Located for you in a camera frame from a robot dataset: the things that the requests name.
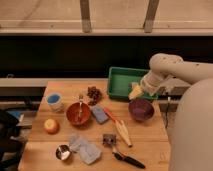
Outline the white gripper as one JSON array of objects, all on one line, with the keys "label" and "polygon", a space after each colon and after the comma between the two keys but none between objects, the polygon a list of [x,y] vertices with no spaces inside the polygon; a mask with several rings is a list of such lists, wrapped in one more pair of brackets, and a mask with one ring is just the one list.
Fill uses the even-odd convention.
[{"label": "white gripper", "polygon": [[130,100],[135,99],[143,94],[143,91],[153,96],[159,89],[160,84],[163,82],[164,77],[156,74],[153,71],[149,71],[140,80],[140,85],[135,84],[132,91],[129,93],[128,98]]}]

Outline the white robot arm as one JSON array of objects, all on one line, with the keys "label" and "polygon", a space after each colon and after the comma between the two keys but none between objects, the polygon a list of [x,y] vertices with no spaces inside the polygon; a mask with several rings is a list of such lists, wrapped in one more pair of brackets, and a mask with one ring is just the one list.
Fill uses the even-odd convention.
[{"label": "white robot arm", "polygon": [[149,67],[140,93],[154,95],[169,76],[190,84],[176,111],[169,171],[213,171],[213,63],[157,53]]}]

